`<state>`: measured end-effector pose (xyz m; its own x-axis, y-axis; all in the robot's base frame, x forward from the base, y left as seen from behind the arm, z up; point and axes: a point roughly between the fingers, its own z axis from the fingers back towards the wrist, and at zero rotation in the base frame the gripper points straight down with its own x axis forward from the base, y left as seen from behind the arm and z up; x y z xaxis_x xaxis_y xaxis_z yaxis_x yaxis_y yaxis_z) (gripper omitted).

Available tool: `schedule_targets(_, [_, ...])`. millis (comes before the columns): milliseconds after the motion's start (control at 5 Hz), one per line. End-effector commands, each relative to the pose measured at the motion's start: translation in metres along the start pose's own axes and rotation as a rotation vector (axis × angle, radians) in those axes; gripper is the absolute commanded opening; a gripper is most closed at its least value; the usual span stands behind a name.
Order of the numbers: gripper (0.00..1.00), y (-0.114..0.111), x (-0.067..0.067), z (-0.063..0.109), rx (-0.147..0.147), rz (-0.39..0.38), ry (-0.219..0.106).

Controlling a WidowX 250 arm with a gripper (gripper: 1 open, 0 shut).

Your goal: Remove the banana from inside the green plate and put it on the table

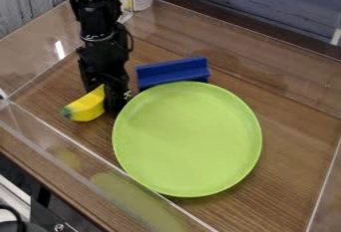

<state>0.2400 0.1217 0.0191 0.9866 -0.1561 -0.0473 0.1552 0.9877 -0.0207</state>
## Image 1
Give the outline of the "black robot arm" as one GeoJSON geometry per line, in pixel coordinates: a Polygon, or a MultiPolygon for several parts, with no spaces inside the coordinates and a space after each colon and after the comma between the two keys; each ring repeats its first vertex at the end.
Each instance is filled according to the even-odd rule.
{"type": "Polygon", "coordinates": [[[117,112],[131,98],[125,63],[133,37],[119,22],[120,0],[67,0],[80,25],[79,70],[85,91],[104,86],[105,109],[117,112]]]}

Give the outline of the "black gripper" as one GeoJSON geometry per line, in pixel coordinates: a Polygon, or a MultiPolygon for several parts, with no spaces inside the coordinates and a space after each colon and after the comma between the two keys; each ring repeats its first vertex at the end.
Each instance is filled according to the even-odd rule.
{"type": "Polygon", "coordinates": [[[125,62],[132,50],[128,36],[85,35],[81,40],[84,45],[76,53],[85,91],[91,92],[99,85],[104,85],[105,109],[117,113],[132,98],[125,71],[125,62]]]}

